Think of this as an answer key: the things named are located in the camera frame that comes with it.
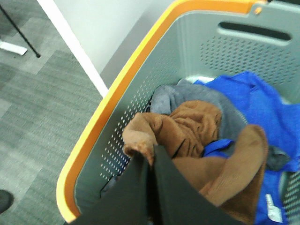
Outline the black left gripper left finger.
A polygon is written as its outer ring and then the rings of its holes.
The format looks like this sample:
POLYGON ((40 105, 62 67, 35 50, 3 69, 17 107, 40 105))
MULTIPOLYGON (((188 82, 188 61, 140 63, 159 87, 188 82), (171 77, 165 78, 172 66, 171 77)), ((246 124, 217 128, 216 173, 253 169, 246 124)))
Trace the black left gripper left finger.
POLYGON ((146 225, 148 161, 135 153, 116 184, 72 225, 146 225))

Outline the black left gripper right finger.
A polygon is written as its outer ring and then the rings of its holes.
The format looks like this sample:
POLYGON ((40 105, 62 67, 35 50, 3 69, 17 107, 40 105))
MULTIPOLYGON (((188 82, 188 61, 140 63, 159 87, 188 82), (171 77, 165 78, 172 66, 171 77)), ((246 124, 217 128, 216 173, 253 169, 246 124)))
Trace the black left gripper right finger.
POLYGON ((163 146, 155 146, 154 154, 153 224, 243 224, 201 196, 181 175, 163 146))

